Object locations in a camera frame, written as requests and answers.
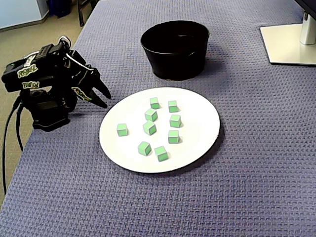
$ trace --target monitor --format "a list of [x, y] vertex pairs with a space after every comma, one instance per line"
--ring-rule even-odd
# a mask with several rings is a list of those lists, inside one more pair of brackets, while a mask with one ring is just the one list
[[316, 66], [316, 0], [295, 0], [303, 9], [302, 24], [261, 27], [272, 64]]

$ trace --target chair leg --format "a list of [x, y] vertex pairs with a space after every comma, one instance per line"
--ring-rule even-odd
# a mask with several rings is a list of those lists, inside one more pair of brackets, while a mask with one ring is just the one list
[[91, 0], [90, 4], [91, 4], [92, 10], [95, 8], [95, 6], [96, 6], [97, 3], [98, 3], [97, 0]]
[[80, 0], [77, 0], [79, 23], [80, 23], [80, 26], [84, 26], [83, 14], [82, 14], [82, 9], [81, 9], [81, 5], [79, 1]]

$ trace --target wire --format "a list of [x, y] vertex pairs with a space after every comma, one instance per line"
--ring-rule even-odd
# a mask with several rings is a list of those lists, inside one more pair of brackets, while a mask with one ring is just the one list
[[60, 41], [61, 41], [62, 39], [66, 40], [67, 43], [69, 44], [69, 48], [71, 48], [71, 41], [70, 41], [70, 39], [69, 39], [67, 36], [61, 36], [61, 37], [59, 38], [58, 42], [60, 43]]
[[78, 65], [80, 65], [80, 66], [82, 66], [83, 68], [87, 69], [88, 71], [93, 71], [93, 68], [88, 68], [88, 67], [86, 67], [85, 65], [82, 65], [80, 62], [78, 62], [78, 61], [76, 61], [75, 59], [73, 59], [69, 54], [66, 53], [66, 56], [67, 56], [70, 60], [72, 60], [72, 61], [74, 61], [75, 63], [77, 63]]
[[28, 58], [28, 57], [34, 55], [34, 54], [37, 54], [37, 53], [39, 53], [39, 51], [35, 51], [35, 52], [33, 52], [33, 53], [30, 53], [30, 54], [26, 55], [25, 57], [23, 57], [23, 59], [26, 59], [26, 58]]
[[20, 119], [21, 119], [21, 112], [24, 109], [24, 105], [20, 104], [18, 111], [16, 112], [16, 124], [15, 124], [15, 129], [16, 129], [16, 136], [18, 138], [18, 142], [21, 148], [21, 151], [23, 151], [23, 145], [20, 137]]
[[18, 108], [20, 102], [21, 102], [21, 97], [18, 96], [18, 98], [16, 98], [16, 100], [13, 104], [12, 111], [9, 114], [9, 117], [8, 117], [6, 124], [5, 124], [5, 129], [4, 129], [3, 144], [2, 144], [2, 183], [3, 183], [4, 195], [6, 195], [6, 183], [5, 183], [5, 139], [6, 139], [6, 132], [8, 130], [10, 119], [11, 119], [14, 111]]

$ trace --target monitor stand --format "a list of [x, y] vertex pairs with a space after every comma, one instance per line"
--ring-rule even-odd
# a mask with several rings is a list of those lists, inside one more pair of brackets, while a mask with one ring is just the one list
[[302, 24], [261, 27], [272, 64], [316, 66], [316, 20], [304, 14]]

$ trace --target block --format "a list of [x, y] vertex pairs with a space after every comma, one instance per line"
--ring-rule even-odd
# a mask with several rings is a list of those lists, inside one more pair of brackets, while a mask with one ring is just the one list
[[170, 130], [168, 133], [168, 142], [179, 143], [180, 142], [179, 131]]
[[148, 120], [147, 123], [143, 125], [143, 129], [144, 129], [144, 132], [146, 132], [150, 136], [153, 135], [157, 131], [156, 125], [150, 120]]
[[128, 129], [126, 123], [119, 123], [117, 126], [117, 132], [120, 137], [128, 135]]
[[155, 110], [160, 108], [157, 97], [150, 98], [150, 107]]
[[157, 111], [153, 109], [148, 109], [145, 113], [146, 120], [150, 120], [151, 122], [156, 121], [158, 118]]
[[181, 126], [181, 117], [180, 117], [180, 115], [171, 115], [170, 127], [180, 127], [180, 126]]
[[168, 153], [163, 146], [155, 148], [155, 153], [159, 161], [168, 159]]
[[170, 113], [174, 113], [174, 112], [178, 112], [179, 108], [177, 106], [177, 101], [173, 100], [173, 101], [168, 101], [168, 107], [169, 107], [169, 112]]
[[151, 150], [152, 150], [152, 148], [150, 147], [150, 144], [148, 142], [142, 142], [138, 146], [139, 154], [142, 154], [144, 156], [148, 156], [148, 154], [150, 153]]

